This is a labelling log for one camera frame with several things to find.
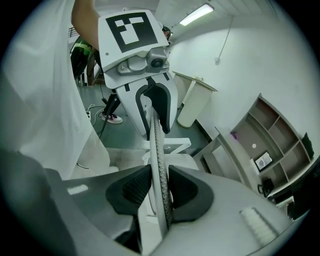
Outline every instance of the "white fabric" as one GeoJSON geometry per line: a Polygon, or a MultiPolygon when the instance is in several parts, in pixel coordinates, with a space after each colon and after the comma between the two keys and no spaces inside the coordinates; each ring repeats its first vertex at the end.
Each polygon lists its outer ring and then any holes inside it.
{"type": "Polygon", "coordinates": [[[79,166],[75,166],[70,179],[88,178],[119,171],[117,167],[109,166],[109,153],[93,128],[77,163],[79,166]]]}
{"type": "Polygon", "coordinates": [[[73,0],[33,11],[1,66],[0,146],[20,151],[69,179],[92,125],[73,78],[68,28],[73,0]]]}

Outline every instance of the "ceiling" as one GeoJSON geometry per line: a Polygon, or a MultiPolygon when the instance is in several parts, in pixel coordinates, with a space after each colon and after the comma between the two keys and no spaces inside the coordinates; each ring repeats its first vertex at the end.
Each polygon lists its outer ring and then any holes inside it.
{"type": "Polygon", "coordinates": [[[95,7],[97,10],[123,7],[129,10],[151,10],[155,18],[173,32],[171,41],[198,26],[228,16],[275,15],[270,0],[95,0],[95,7]],[[188,14],[204,3],[212,5],[214,11],[187,26],[179,24],[188,14]]]}
{"type": "Polygon", "coordinates": [[[95,8],[107,9],[108,7],[127,7],[132,9],[148,9],[156,11],[159,0],[95,0],[95,8]]]}
{"type": "Polygon", "coordinates": [[[155,18],[173,32],[172,41],[203,24],[228,16],[247,15],[274,16],[275,12],[269,0],[160,0],[155,12],[155,18]],[[213,6],[214,11],[187,26],[179,23],[204,3],[213,6]]]}

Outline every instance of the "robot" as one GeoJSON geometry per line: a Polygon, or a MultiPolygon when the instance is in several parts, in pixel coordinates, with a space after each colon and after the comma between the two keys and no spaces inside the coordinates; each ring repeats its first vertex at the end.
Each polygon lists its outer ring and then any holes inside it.
{"type": "Polygon", "coordinates": [[[163,132],[169,133],[177,115],[178,91],[165,52],[169,43],[153,15],[137,10],[101,17],[98,39],[105,85],[116,90],[138,133],[150,139],[150,119],[141,95],[151,99],[163,132]]]}
{"type": "Polygon", "coordinates": [[[173,126],[178,93],[168,42],[151,12],[103,16],[98,32],[106,86],[150,142],[150,163],[62,181],[34,159],[2,151],[1,183],[12,212],[58,255],[134,256],[142,252],[138,209],[153,185],[162,242],[152,256],[273,255],[298,228],[279,209],[237,181],[167,168],[162,134],[173,126]],[[141,95],[152,101],[149,118],[141,95]]]}

